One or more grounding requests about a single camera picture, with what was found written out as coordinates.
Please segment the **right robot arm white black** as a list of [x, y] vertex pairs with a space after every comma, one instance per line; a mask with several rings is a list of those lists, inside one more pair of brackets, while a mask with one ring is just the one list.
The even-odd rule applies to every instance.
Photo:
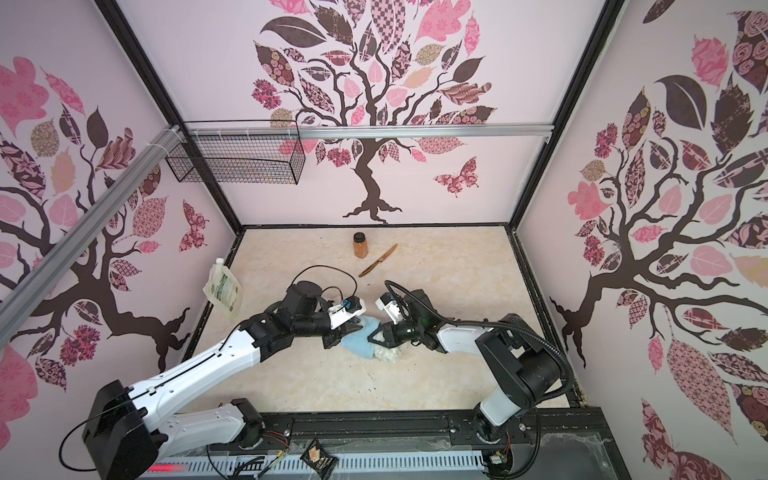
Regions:
[[565, 356], [519, 315], [510, 313], [496, 322], [450, 319], [433, 308], [424, 291], [395, 293], [396, 284], [386, 286], [388, 292], [376, 306], [389, 321], [369, 334], [368, 341], [388, 350], [412, 343], [441, 354], [482, 358], [496, 381], [495, 389], [474, 409], [475, 428], [485, 437], [573, 387]]

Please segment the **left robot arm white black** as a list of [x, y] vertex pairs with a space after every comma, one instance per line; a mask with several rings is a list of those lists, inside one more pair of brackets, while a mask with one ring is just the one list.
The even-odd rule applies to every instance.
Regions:
[[262, 415], [246, 399], [186, 413], [184, 407], [229, 377], [319, 337], [326, 349], [360, 330], [365, 303], [351, 295], [333, 304], [309, 281], [290, 285], [283, 300], [240, 323], [201, 354], [147, 380], [102, 387], [84, 424], [82, 441], [102, 479], [136, 479], [166, 457], [199, 447], [262, 443]]

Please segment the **light blue bear hoodie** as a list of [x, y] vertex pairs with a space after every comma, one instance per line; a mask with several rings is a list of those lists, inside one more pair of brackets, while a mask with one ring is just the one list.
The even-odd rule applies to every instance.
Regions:
[[341, 340], [341, 345], [359, 358], [372, 360], [375, 355], [376, 345], [368, 340], [368, 336], [374, 333], [380, 325], [381, 322], [375, 317], [360, 316], [359, 326], [361, 326], [361, 329], [344, 336]]

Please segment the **white teddy bear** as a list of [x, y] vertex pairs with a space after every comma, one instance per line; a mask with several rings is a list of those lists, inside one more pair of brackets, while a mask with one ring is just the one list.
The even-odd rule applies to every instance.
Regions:
[[372, 360], [379, 360], [379, 361], [394, 363], [401, 357], [401, 354], [402, 354], [402, 350], [400, 347], [396, 347], [393, 349], [386, 349], [380, 346], [376, 346], [375, 355]]

